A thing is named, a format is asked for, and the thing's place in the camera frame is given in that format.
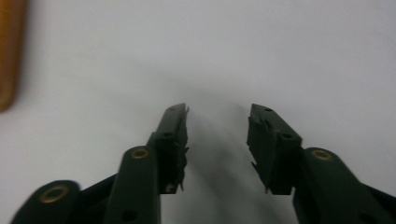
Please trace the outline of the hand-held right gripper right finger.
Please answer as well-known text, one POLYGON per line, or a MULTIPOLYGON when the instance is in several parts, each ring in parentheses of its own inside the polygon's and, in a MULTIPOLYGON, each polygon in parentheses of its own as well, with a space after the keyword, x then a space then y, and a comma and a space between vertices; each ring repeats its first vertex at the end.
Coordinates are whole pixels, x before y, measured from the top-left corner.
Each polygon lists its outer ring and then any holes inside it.
POLYGON ((247 145, 266 190, 275 195, 291 194, 302 142, 302 137, 275 110, 251 105, 247 145))

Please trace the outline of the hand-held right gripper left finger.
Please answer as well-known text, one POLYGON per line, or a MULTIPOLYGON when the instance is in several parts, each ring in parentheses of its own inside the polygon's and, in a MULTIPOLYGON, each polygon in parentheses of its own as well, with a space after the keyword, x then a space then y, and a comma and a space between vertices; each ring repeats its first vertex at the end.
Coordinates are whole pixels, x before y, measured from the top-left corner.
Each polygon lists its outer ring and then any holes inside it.
POLYGON ((183 188, 189 149, 187 115, 185 104, 168 107, 148 140, 157 153, 161 194, 176 194, 178 188, 183 188))

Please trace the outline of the small wooden box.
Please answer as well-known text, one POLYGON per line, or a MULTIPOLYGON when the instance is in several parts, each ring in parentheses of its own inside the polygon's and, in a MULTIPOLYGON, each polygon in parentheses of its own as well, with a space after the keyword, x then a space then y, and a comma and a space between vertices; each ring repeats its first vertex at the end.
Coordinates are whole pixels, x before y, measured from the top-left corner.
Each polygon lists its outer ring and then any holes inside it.
POLYGON ((29 0, 0 0, 0 113, 17 95, 29 0))

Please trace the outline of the white table sheet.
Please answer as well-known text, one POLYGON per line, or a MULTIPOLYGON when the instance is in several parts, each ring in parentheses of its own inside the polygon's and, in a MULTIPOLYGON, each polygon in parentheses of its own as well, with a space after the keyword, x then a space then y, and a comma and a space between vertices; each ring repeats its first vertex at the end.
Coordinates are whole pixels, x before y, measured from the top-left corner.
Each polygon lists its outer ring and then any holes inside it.
POLYGON ((30 0, 18 97, 0 114, 0 224, 39 187, 113 175, 189 108, 163 224, 297 224, 247 146, 252 105, 396 196, 396 0, 30 0))

